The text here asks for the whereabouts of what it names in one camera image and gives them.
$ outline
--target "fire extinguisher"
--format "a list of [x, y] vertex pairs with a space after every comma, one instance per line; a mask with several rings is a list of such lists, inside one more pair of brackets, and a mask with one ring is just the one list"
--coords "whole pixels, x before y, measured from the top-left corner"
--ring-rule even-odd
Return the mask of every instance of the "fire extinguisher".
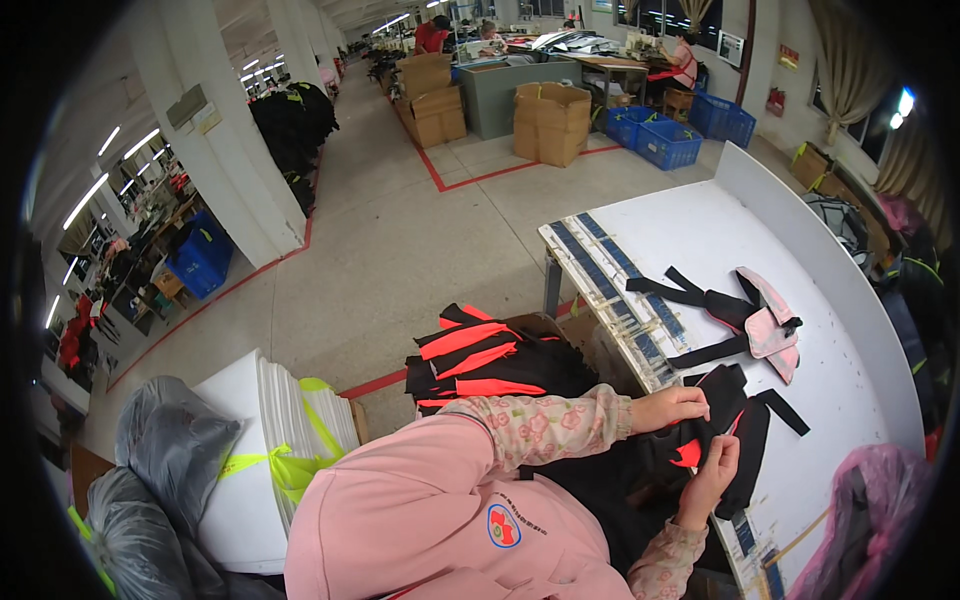
[[786, 92], [775, 87], [771, 88], [770, 96], [767, 97], [767, 110], [782, 117], [784, 104], [786, 104]]

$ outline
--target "stack of white foam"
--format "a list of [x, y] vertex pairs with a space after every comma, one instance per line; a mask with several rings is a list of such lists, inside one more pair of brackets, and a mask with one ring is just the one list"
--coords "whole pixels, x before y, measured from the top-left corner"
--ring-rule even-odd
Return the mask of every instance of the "stack of white foam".
[[[288, 444], [287, 456], [330, 458], [314, 431], [306, 400], [345, 452], [357, 448], [349, 402], [332, 390], [304, 392], [286, 369], [263, 357], [259, 348], [194, 388], [225, 416], [241, 420], [243, 432], [231, 454], [267, 454]], [[282, 493], [268, 461], [221, 479], [206, 503], [198, 541], [225, 570], [278, 574], [283, 571], [287, 535], [296, 505]]]

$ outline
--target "fluorescent light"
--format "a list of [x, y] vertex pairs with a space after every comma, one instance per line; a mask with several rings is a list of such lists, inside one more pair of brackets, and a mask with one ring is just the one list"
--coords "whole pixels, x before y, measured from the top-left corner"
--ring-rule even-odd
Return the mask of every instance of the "fluorescent light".
[[50, 314], [47, 315], [47, 324], [43, 326], [44, 329], [50, 328], [50, 322], [54, 320], [54, 311], [57, 310], [57, 302], [60, 301], [60, 294], [57, 294], [57, 297], [54, 298], [54, 305], [50, 307]]
[[77, 204], [77, 207], [73, 209], [73, 212], [70, 213], [70, 216], [66, 218], [66, 221], [63, 222], [63, 230], [67, 231], [70, 229], [70, 224], [73, 223], [73, 220], [77, 218], [77, 215], [80, 214], [81, 209], [86, 206], [86, 203], [93, 198], [93, 194], [96, 193], [100, 186], [104, 184], [104, 181], [107, 180], [108, 174], [104, 173], [100, 178], [93, 184], [93, 187], [90, 188], [90, 191], [86, 192], [84, 196], [80, 199], [80, 202]]
[[381, 26], [377, 27], [376, 29], [373, 30], [373, 32], [376, 33], [376, 32], [378, 32], [378, 31], [380, 31], [381, 29], [387, 29], [388, 27], [390, 27], [390, 26], [393, 25], [394, 23], [397, 23], [397, 22], [399, 22], [399, 21], [402, 21], [403, 19], [407, 18], [408, 16], [410, 16], [410, 13], [402, 14], [402, 15], [400, 15], [399, 17], [397, 17], [396, 19], [394, 19], [393, 21], [390, 21], [389, 23], [386, 23], [385, 25], [381, 25]]
[[910, 91], [909, 87], [905, 87], [903, 93], [900, 95], [900, 106], [897, 108], [897, 111], [902, 116], [906, 116], [910, 114], [911, 110], [913, 110], [913, 92]]
[[66, 280], [70, 278], [70, 274], [73, 273], [73, 268], [77, 266], [78, 260], [80, 260], [79, 256], [73, 257], [73, 262], [70, 263], [70, 266], [66, 270], [66, 275], [63, 276], [63, 285], [66, 285]]
[[97, 156], [103, 156], [103, 155], [104, 155], [104, 152], [107, 151], [107, 146], [110, 145], [110, 142], [113, 141], [113, 138], [116, 137], [118, 133], [120, 133], [120, 126], [119, 126], [119, 125], [116, 126], [116, 129], [113, 130], [113, 133], [111, 133], [111, 134], [109, 135], [109, 137], [107, 138], [107, 141], [104, 142], [104, 147], [100, 149], [100, 152], [97, 153]]
[[149, 141], [150, 141], [150, 138], [152, 138], [154, 135], [157, 135], [158, 133], [160, 133], [160, 128], [156, 128], [156, 129], [153, 130], [152, 132], [147, 133], [147, 136], [146, 136], [146, 137], [144, 137], [143, 139], [141, 139], [140, 141], [138, 141], [136, 144], [133, 145], [132, 148], [130, 148], [129, 150], [127, 150], [127, 153], [123, 155], [123, 159], [126, 160], [126, 159], [130, 158], [131, 156], [133, 156], [133, 154], [136, 153], [137, 150], [140, 150], [140, 146], [143, 146], [144, 144], [146, 144], [147, 142], [149, 142]]

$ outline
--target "chair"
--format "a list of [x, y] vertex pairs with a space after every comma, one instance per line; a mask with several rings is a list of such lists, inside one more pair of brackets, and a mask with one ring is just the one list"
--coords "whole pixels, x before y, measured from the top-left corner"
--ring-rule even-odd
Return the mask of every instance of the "chair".
[[696, 95], [696, 92], [668, 87], [663, 94], [663, 114], [678, 123], [685, 122], [690, 107], [693, 106], [693, 98]]

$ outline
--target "concrete floor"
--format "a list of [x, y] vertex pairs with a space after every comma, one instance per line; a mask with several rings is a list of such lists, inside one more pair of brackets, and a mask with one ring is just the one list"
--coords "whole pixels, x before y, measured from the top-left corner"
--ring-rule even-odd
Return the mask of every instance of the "concrete floor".
[[[579, 156], [565, 169], [532, 166], [438, 191], [379, 85], [355, 64], [341, 86], [320, 166], [308, 250], [254, 276], [177, 329], [119, 381], [98, 376], [80, 441], [113, 459], [117, 414], [147, 378], [194, 386], [254, 348], [296, 377], [346, 390], [403, 367], [412, 339], [437, 314], [468, 302], [495, 317], [540, 309], [543, 245], [537, 227], [564, 216], [713, 176], [723, 145], [705, 140], [697, 164], [664, 173], [626, 150]], [[611, 146], [595, 133], [589, 148]], [[755, 137], [750, 154], [803, 191], [788, 157]], [[426, 151], [445, 185], [518, 166], [511, 136], [474, 136]], [[253, 272], [241, 257], [227, 286]], [[574, 291], [565, 282], [562, 300]], [[200, 304], [191, 306], [196, 310]], [[156, 327], [143, 349], [184, 316]], [[113, 377], [137, 356], [121, 359]], [[371, 435], [413, 417], [403, 384], [363, 396]]]

